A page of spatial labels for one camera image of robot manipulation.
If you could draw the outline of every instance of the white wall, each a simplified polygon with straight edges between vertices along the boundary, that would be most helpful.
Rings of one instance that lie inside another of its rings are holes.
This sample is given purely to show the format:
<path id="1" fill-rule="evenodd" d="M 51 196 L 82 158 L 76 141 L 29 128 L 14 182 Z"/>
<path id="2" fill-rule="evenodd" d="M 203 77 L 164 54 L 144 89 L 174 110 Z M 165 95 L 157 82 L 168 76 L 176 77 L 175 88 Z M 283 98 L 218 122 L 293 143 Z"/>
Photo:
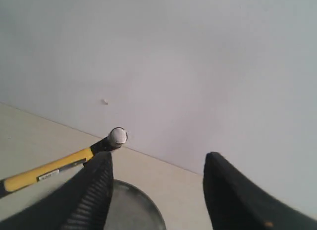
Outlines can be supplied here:
<path id="1" fill-rule="evenodd" d="M 316 217 L 316 1 L 0 0 L 0 101 Z"/>

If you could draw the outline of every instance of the white label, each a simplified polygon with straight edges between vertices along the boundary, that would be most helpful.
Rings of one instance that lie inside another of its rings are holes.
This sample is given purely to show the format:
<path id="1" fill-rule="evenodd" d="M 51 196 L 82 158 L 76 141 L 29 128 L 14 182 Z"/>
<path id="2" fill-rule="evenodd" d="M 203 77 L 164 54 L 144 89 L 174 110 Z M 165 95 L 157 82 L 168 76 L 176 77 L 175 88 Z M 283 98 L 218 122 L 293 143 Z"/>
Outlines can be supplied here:
<path id="1" fill-rule="evenodd" d="M 49 172 L 49 173 L 46 173 L 46 174 L 44 174 L 44 175 L 42 175 L 42 176 L 39 177 L 39 181 L 42 181 L 42 180 L 44 180 L 44 179 L 46 179 L 46 178 L 49 178 L 49 177 L 51 177 L 51 176 L 55 176 L 55 175 L 57 175 L 58 173 L 59 173 L 59 169 L 57 169 L 57 170 L 55 170 L 55 171 L 52 171 L 52 172 Z"/>

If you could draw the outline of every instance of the gray metal disc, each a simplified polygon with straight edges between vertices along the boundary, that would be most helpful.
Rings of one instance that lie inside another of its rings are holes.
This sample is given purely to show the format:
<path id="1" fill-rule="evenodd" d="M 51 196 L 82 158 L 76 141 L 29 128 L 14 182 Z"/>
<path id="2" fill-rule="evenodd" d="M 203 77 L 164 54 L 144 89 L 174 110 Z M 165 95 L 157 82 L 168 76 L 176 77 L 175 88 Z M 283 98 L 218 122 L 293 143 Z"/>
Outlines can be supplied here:
<path id="1" fill-rule="evenodd" d="M 140 189 L 114 180 L 105 230 L 166 230 L 157 206 Z"/>

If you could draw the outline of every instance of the beige floor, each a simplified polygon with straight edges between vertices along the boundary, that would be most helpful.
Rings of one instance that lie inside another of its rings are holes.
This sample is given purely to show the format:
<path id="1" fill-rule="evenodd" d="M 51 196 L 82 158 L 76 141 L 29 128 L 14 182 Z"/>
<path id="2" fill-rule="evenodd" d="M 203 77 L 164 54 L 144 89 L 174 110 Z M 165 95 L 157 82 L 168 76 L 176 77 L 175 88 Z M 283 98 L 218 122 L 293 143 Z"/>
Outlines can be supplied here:
<path id="1" fill-rule="evenodd" d="M 98 140 L 0 104 L 0 179 L 61 158 Z M 212 229 L 204 203 L 202 176 L 128 148 L 113 154 L 113 168 L 116 179 L 137 186 L 156 203 L 168 230 Z M 73 168 L 0 199 L 0 220 L 46 196 L 79 169 Z"/>

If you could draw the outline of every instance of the yellow handle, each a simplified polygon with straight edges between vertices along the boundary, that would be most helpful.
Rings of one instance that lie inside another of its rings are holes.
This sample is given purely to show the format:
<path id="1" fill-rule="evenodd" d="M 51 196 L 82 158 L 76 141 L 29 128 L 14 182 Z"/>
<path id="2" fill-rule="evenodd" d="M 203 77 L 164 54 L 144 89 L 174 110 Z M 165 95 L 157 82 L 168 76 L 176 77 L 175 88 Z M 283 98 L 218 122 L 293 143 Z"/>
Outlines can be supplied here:
<path id="1" fill-rule="evenodd" d="M 26 171 L 15 176 L 6 178 L 4 180 L 4 188 L 6 191 L 13 192 L 38 181 L 38 177 L 64 167 L 65 165 L 74 163 L 76 161 L 86 159 L 85 162 L 93 157 L 93 153 L 90 147 L 82 149 L 78 152 L 70 154 L 66 157 L 60 158 L 56 161 L 50 162 L 43 166 L 34 168 L 30 171 Z"/>

